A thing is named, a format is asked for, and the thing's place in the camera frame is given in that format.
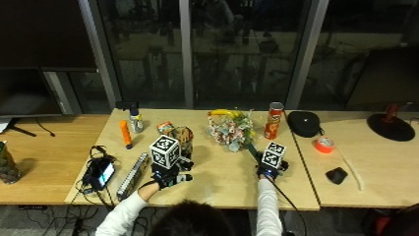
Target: tape roll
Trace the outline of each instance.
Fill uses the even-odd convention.
[[[335,144],[327,137],[320,137],[315,140],[314,147],[319,152],[330,153],[335,148]]]

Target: floor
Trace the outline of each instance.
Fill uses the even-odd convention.
[[[163,215],[166,208],[147,207],[126,235],[145,235],[145,228]],[[255,210],[247,210],[251,225],[251,235],[255,235]],[[102,206],[49,206],[45,210],[18,209],[17,206],[0,206],[0,235],[1,236],[52,236],[52,235],[94,235],[96,227],[108,214]],[[310,236],[362,236],[362,220],[364,209],[323,208],[320,211],[300,213],[306,223],[306,235]],[[82,220],[80,234],[73,234],[77,218]],[[303,235],[302,221],[295,211],[286,212],[286,228],[296,236]]]

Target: apriltag cube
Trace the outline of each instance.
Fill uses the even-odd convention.
[[[149,146],[153,163],[170,169],[181,156],[179,141],[162,135]]]
[[[270,142],[263,151],[262,163],[278,169],[283,160],[286,149],[286,147]]]

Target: sleeve cuff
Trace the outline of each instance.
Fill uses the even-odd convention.
[[[259,179],[258,187],[259,192],[262,192],[263,190],[274,190],[274,185],[267,179]]]

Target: red can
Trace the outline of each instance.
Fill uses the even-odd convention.
[[[268,140],[272,140],[276,137],[283,112],[284,112],[283,104],[279,102],[271,102],[267,122],[264,126],[264,138]]]

